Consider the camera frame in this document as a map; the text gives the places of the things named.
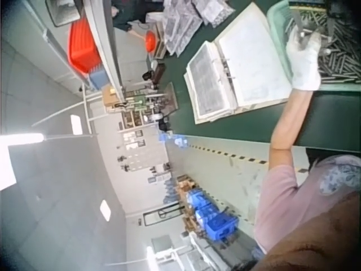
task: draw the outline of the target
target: pink shirt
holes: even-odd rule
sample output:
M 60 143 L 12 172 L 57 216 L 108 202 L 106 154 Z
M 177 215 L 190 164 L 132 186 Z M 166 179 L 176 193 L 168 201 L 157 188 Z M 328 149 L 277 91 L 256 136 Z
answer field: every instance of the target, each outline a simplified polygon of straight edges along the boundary
M 321 176 L 331 167 L 329 164 L 313 167 L 300 187 L 294 168 L 289 165 L 279 165 L 268 172 L 262 183 L 254 226 L 254 237 L 264 253 L 297 226 L 328 211 L 354 191 L 342 186 L 332 195 L 320 193 Z

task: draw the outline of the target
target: cardboard box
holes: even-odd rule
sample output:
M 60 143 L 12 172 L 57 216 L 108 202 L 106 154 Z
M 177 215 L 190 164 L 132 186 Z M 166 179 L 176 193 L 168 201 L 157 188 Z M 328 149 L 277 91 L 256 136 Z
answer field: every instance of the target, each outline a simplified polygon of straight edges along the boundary
M 113 107 L 114 105 L 118 104 L 120 101 L 116 94 L 115 89 L 112 85 L 106 85 L 102 88 L 103 93 L 103 103 L 106 107 Z

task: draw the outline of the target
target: sleeve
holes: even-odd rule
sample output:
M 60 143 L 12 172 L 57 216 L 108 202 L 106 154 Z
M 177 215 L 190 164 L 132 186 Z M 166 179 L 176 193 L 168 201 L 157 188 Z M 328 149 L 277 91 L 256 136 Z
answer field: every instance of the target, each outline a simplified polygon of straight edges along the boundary
M 123 30 L 125 32 L 131 30 L 131 25 L 128 23 L 116 23 L 115 21 L 113 21 L 113 27 Z
M 293 167 L 278 165 L 272 168 L 262 182 L 255 231 L 264 224 L 270 224 L 272 220 L 277 221 L 277 217 L 283 215 L 296 191 L 297 179 Z

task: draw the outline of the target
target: floor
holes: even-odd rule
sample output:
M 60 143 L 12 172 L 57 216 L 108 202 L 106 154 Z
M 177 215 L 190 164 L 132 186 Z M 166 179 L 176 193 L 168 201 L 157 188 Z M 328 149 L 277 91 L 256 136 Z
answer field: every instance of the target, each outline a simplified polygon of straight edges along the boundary
M 268 144 L 203 137 L 186 139 L 186 148 L 166 142 L 175 175 L 188 174 L 220 207 L 233 210 L 240 218 L 239 229 L 253 238 L 259 190 L 267 172 L 267 166 L 259 162 L 268 160 Z M 295 147 L 293 156 L 296 168 L 308 168 L 305 148 Z M 307 176 L 307 172 L 296 174 L 299 183 Z

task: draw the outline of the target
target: red basket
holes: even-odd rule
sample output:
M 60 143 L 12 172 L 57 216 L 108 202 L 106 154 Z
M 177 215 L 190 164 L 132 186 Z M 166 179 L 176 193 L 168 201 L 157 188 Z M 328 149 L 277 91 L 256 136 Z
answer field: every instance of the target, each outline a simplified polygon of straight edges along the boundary
M 70 28 L 68 59 L 71 66 L 83 73 L 89 73 L 102 62 L 86 18 L 75 21 Z

